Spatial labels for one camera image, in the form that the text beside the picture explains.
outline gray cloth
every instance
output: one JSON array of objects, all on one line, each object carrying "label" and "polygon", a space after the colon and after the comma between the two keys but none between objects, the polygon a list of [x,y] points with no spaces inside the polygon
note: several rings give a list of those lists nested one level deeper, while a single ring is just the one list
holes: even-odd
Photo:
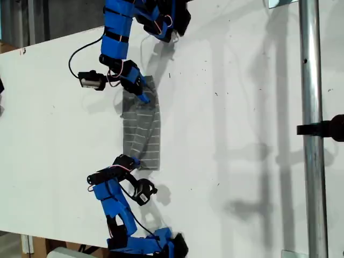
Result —
[{"label": "gray cloth", "polygon": [[123,154],[141,161],[140,169],[160,167],[160,108],[151,76],[145,77],[144,93],[150,99],[145,104],[135,95],[123,91]]}]

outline silver pipe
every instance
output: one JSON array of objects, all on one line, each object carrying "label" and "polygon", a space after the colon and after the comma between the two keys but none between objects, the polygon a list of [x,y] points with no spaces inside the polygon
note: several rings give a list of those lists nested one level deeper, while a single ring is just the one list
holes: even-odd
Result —
[{"label": "silver pipe", "polygon": [[[323,120],[318,0],[300,0],[303,124]],[[328,258],[324,142],[304,136],[309,257]]]}]

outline black bracket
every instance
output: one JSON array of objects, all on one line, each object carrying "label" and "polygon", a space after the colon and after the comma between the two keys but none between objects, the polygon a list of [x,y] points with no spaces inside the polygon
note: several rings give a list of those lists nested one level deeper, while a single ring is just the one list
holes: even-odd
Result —
[{"label": "black bracket", "polygon": [[297,135],[332,137],[333,140],[344,142],[344,114],[335,116],[331,121],[321,121],[310,125],[298,125]]}]

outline white table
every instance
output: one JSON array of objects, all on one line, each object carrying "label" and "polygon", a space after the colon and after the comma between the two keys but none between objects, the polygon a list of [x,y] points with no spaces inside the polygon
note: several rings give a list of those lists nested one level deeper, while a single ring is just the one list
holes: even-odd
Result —
[{"label": "white table", "polygon": [[[162,119],[161,169],[149,175],[160,191],[132,209],[141,221],[151,212],[152,229],[183,232],[190,258],[308,253],[298,6],[197,0],[189,9],[174,50],[132,27],[128,58],[154,76]],[[343,1],[320,1],[324,119],[344,111],[343,12]],[[67,67],[102,32],[0,55],[0,230],[106,247],[86,177],[122,152],[122,88],[82,89]],[[77,54],[75,72],[105,73],[99,48]],[[344,145],[325,148],[329,251],[341,257]]]}]

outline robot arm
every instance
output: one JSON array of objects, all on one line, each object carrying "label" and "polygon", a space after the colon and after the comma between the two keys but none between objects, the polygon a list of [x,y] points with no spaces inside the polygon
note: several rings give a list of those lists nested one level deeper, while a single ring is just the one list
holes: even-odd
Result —
[{"label": "robot arm", "polygon": [[[96,198],[101,201],[106,215],[111,237],[107,240],[109,250],[131,254],[132,257],[137,254],[153,254],[154,257],[160,258],[186,257],[188,247],[182,235],[178,234],[173,239],[169,228],[161,228],[154,233],[144,228],[150,233],[149,236],[146,238],[132,237],[137,231],[135,221],[138,221],[122,193],[120,182],[128,180],[134,186],[134,195],[130,198],[139,205],[146,204],[150,196],[157,192],[152,182],[147,179],[136,180],[130,174],[138,165],[137,160],[121,155],[115,159],[112,166],[87,178],[88,183],[93,186]],[[116,217],[123,221],[122,225],[117,224]]]},{"label": "robot arm", "polygon": [[120,81],[125,90],[137,95],[144,103],[145,79],[132,60],[126,60],[133,17],[144,25],[144,30],[164,42],[171,40],[172,31],[184,35],[191,19],[187,10],[189,0],[106,0],[105,29],[100,63],[109,68],[108,74],[95,71],[78,73],[81,86],[104,90],[106,82]]}]

